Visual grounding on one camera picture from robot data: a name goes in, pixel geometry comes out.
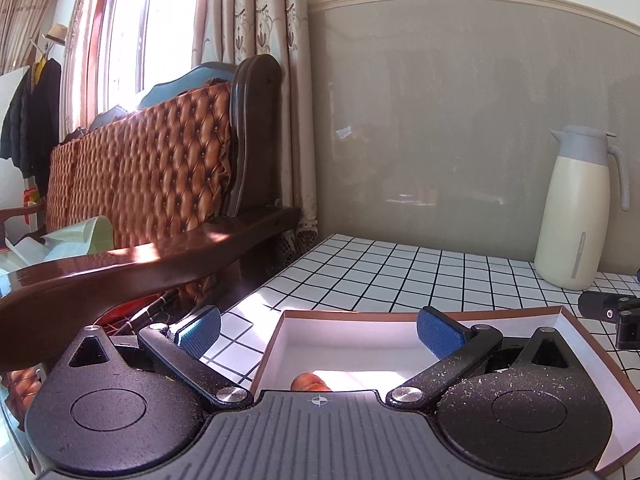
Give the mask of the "carrot chunk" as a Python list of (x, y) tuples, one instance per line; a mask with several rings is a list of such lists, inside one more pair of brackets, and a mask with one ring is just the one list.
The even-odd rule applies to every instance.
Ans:
[(297, 392), (331, 392), (326, 382), (316, 374), (303, 373), (296, 376), (291, 390)]

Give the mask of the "cream thermos jug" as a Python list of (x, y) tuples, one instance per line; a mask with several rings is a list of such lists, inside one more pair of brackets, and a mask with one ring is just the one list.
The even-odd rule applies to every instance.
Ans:
[(608, 160), (614, 158), (620, 208), (630, 206), (626, 157), (608, 140), (612, 133), (568, 125), (553, 130), (559, 142), (534, 259), (546, 282), (564, 289), (589, 288), (602, 257), (611, 206)]

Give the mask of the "brown shallow cardboard box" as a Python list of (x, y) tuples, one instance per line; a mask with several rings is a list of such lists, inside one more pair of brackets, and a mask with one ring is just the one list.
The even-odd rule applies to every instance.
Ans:
[[(511, 337), (552, 327), (568, 343), (598, 387), (613, 419), (612, 437), (597, 471), (610, 478), (639, 473), (639, 395), (602, 346), (566, 309), (454, 312), (465, 326), (487, 324)], [(267, 344), (250, 391), (286, 390), (302, 373), (314, 373), (334, 391), (391, 388), (434, 364), (416, 334), (413, 313), (284, 311)]]

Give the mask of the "checkered white tablecloth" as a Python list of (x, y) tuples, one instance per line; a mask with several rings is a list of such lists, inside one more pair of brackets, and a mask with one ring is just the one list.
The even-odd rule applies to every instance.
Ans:
[(639, 355), (615, 345), (615, 327), (578, 310), (576, 292), (544, 281), (531, 263), (335, 234), (221, 318), (218, 340), (203, 360), (250, 390), (270, 337), (286, 310), (418, 313), (560, 306), (608, 352), (639, 394)]

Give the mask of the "green white paper bag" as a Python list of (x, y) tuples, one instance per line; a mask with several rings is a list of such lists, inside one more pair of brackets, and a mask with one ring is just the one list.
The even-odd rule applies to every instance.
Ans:
[(37, 242), (25, 237), (17, 244), (6, 242), (9, 253), (23, 266), (108, 252), (114, 248), (111, 221), (97, 216), (43, 235)]

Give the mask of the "wooden leather sofa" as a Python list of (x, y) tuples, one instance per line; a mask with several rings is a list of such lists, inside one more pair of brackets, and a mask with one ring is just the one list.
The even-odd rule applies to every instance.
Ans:
[(114, 248), (1, 278), (4, 407), (23, 420), (81, 327), (125, 302), (162, 295), (153, 322), (232, 295), (242, 261), (296, 227), (279, 193), (283, 72), (271, 55), (206, 63), (158, 84), (142, 107), (51, 155), (46, 231), (104, 216)]

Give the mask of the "black coat on rack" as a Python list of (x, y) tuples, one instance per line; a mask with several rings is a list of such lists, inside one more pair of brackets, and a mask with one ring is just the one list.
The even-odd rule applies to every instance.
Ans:
[(48, 194), (51, 154), (58, 145), (62, 67), (44, 63), (36, 84), (29, 68), (16, 87), (1, 129), (1, 157), (11, 159), (24, 179), (34, 178), (41, 196)]

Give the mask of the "straw hat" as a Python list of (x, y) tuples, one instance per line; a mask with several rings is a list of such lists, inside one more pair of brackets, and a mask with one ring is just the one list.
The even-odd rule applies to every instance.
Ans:
[(43, 35), (43, 38), (57, 44), (58, 46), (64, 47), (66, 45), (66, 36), (67, 27), (61, 23), (55, 23)]

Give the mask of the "window with red frame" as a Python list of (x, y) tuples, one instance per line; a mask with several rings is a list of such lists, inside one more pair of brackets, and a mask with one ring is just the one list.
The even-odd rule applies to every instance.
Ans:
[(67, 28), (55, 53), (62, 64), (61, 131), (85, 127), (115, 105), (136, 107), (154, 84), (201, 61), (206, 0), (58, 0)]

